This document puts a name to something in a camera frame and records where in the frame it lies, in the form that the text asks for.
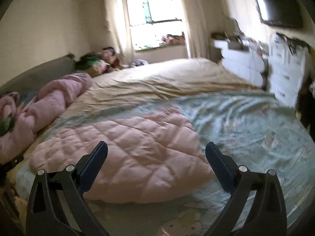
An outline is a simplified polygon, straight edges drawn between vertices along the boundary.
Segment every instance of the gray headboard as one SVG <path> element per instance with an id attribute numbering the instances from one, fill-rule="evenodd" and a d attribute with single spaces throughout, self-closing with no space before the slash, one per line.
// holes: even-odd
<path id="1" fill-rule="evenodd" d="M 21 95 L 38 91 L 47 83 L 75 71 L 71 54 L 48 61 L 16 76 L 0 87 L 0 94 L 16 91 Z"/>

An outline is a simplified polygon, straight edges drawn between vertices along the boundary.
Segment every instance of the wall-mounted tv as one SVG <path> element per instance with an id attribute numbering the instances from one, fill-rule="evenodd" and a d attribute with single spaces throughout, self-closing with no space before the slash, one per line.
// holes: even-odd
<path id="1" fill-rule="evenodd" d="M 270 26 L 302 28 L 297 0 L 256 0 L 260 21 Z"/>

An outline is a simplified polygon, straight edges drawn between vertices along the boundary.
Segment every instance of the light blue bedsheet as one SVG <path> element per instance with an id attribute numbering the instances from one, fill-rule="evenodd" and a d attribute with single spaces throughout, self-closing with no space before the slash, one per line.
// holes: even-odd
<path id="1" fill-rule="evenodd" d="M 61 127 L 81 126 L 100 120 L 126 118 L 154 112 L 174 105 L 187 116 L 198 134 L 200 147 L 214 142 L 238 165 L 265 173 L 274 169 L 279 177 L 290 226 L 314 197 L 315 144 L 293 109 L 281 105 L 274 96 L 262 91 L 222 92 L 153 101 L 139 106 L 111 108 L 95 113 L 59 118 L 43 136 L 54 136 Z M 28 164 L 17 173 L 18 193 L 28 198 L 34 179 Z M 202 235 L 229 199 L 217 179 L 190 195 L 158 204 L 107 204 L 90 202 L 102 225 L 112 236 L 156 235 L 163 226 L 170 233 Z M 249 212 L 253 195 L 237 223 L 241 226 Z"/>

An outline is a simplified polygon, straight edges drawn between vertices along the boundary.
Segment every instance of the white dresser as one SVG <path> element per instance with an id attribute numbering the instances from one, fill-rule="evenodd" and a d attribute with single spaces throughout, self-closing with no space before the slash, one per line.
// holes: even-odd
<path id="1" fill-rule="evenodd" d="M 222 65 L 232 73 L 250 82 L 252 85 L 263 88 L 266 85 L 266 77 L 263 73 L 266 65 L 263 59 L 250 50 L 237 50 L 240 48 L 231 45 L 227 41 L 214 40 L 214 47 L 221 49 L 223 57 Z"/>
<path id="2" fill-rule="evenodd" d="M 292 55 L 285 42 L 272 41 L 269 46 L 268 90 L 283 104 L 296 107 L 299 91 L 309 75 L 310 55 L 307 47 L 296 47 Z"/>

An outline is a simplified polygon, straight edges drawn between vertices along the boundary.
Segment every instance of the bedspread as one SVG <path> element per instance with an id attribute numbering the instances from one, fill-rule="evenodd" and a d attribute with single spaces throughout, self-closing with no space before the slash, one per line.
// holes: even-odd
<path id="1" fill-rule="evenodd" d="M 315 144 L 295 118 L 294 110 L 263 91 L 200 94 L 139 106 L 115 107 L 70 118 L 61 117 L 42 135 L 41 141 L 56 136 L 60 128 L 142 116 L 170 106 L 178 107 L 191 121 L 201 150 L 213 141 L 223 154 L 230 155 L 238 165 L 246 165 L 255 172 L 265 173 L 269 169 L 277 172 L 284 193 L 288 226 L 311 203 L 315 196 Z M 25 199 L 28 199 L 34 177 L 28 162 L 22 164 L 16 175 L 16 183 L 19 195 Z M 179 226 L 185 229 L 184 235 L 203 235 L 229 197 L 214 178 L 188 195 L 163 203 L 118 205 L 90 201 L 89 204 L 101 224 L 113 236 L 160 236 L 162 227 L 168 227 L 168 232 L 172 234 L 176 233 L 172 229 L 176 230 Z M 244 223 L 253 199 L 251 194 L 237 227 Z"/>
<path id="2" fill-rule="evenodd" d="M 108 157 L 91 190 L 90 200 L 152 203 L 181 197 L 213 177 L 199 149 L 197 134 L 176 107 L 145 116 L 63 128 L 41 143 L 30 157 L 33 171 L 63 170 L 91 153 L 99 141 Z"/>
<path id="3" fill-rule="evenodd" d="M 129 68 L 95 77 L 93 82 L 62 116 L 202 92 L 259 89 L 205 58 L 176 59 Z"/>

